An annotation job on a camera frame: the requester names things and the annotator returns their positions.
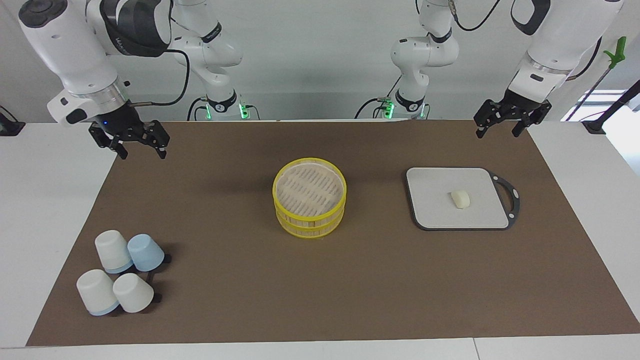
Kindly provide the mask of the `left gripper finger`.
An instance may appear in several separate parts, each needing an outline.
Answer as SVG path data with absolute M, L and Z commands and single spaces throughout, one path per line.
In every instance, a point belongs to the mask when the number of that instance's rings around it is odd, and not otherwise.
M 541 104 L 540 107 L 534 111 L 523 112 L 519 121 L 517 121 L 512 129 L 512 135 L 519 137 L 528 127 L 541 124 L 551 107 L 553 107 L 551 104 Z
M 489 128 L 505 120 L 503 107 L 504 104 L 502 102 L 495 102 L 493 100 L 485 100 L 482 103 L 474 114 L 474 123 L 477 126 L 475 134 L 478 139 L 482 139 Z

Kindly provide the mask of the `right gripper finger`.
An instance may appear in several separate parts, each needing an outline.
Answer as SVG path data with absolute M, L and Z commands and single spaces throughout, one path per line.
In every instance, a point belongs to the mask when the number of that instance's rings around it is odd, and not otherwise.
M 125 146 L 122 145 L 119 137 L 109 137 L 98 124 L 91 124 L 89 126 L 89 134 L 99 148 L 108 148 L 116 153 L 122 160 L 128 157 L 128 151 L 125 149 Z
M 160 159 L 164 160 L 166 158 L 166 148 L 169 142 L 169 133 L 166 132 L 160 121 L 153 120 L 143 124 L 142 143 L 154 148 Z

